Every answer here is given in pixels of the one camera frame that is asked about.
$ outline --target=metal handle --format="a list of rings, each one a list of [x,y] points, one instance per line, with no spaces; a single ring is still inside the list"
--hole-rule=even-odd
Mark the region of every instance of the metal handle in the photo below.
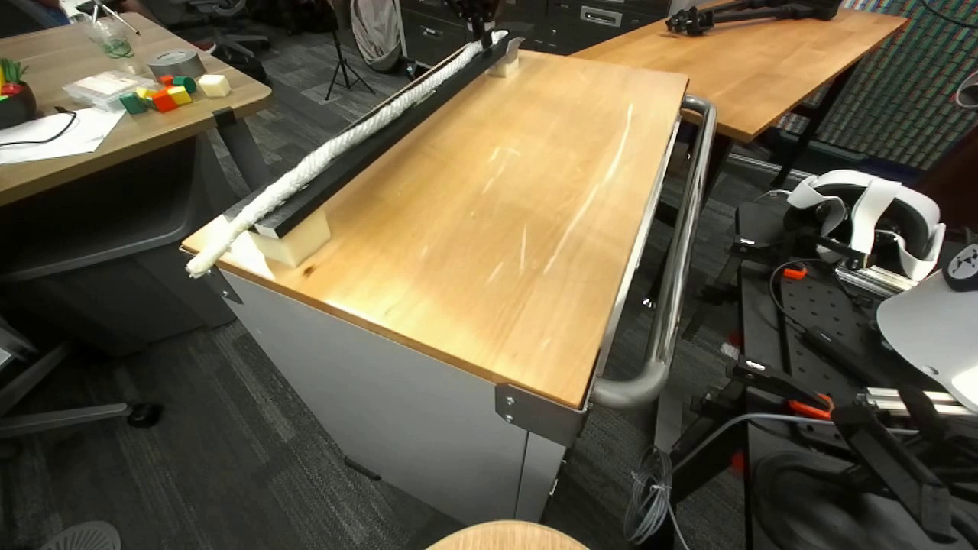
[[[709,171],[709,152],[714,138],[714,108],[700,97],[686,97],[686,109],[695,109],[700,117],[700,136],[695,148],[695,171],[689,175],[686,194],[682,194],[682,210],[680,210],[680,231],[674,236],[671,261],[666,261],[666,277],[660,288],[660,310],[649,344],[646,367],[636,380],[596,380],[592,399],[613,409],[641,409],[656,399],[671,380],[674,355],[676,355],[676,336],[680,336],[680,305],[686,295],[686,277],[692,265],[692,241],[698,229],[698,217],[704,208],[704,188]]]

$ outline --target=black equipment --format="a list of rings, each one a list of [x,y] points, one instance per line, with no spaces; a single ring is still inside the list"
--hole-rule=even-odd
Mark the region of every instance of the black equipment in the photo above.
[[[709,8],[682,8],[666,27],[674,34],[704,37],[711,26],[749,21],[749,20],[835,20],[842,0],[736,0]]]

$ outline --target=paper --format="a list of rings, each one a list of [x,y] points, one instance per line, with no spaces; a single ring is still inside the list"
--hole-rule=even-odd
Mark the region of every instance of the paper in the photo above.
[[[119,118],[123,118],[123,109],[95,109],[92,108],[92,109],[77,109],[74,122],[72,122],[72,113],[51,113],[43,118],[30,118],[25,126],[3,127],[0,131],[0,166],[92,152],[92,149],[99,149],[99,144],[108,136],[112,136]]]

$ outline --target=white plastic strip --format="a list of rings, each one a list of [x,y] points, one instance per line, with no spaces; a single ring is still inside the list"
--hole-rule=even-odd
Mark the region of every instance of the white plastic strip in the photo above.
[[[236,221],[219,225],[213,236],[207,236],[206,249],[188,262],[191,277],[201,277],[210,272],[210,265],[228,250],[228,246],[258,221],[272,213],[279,206],[284,206],[291,196],[298,196],[310,179],[324,175],[335,155],[350,152],[351,148],[365,144],[379,127],[391,126],[398,117],[403,117],[410,108],[427,101],[449,76],[463,73],[478,55],[483,51],[483,44],[468,44],[458,59],[444,63],[438,73],[431,73],[416,88],[403,91],[382,109],[375,109],[362,126],[329,138],[318,149],[313,149],[298,167],[282,175],[275,185],[270,185],[255,201],[249,201]]]

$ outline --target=stool seat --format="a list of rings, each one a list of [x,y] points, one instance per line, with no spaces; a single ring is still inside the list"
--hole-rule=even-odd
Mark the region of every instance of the stool seat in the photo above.
[[[580,550],[576,537],[519,520],[478,524],[438,540],[435,550]]]

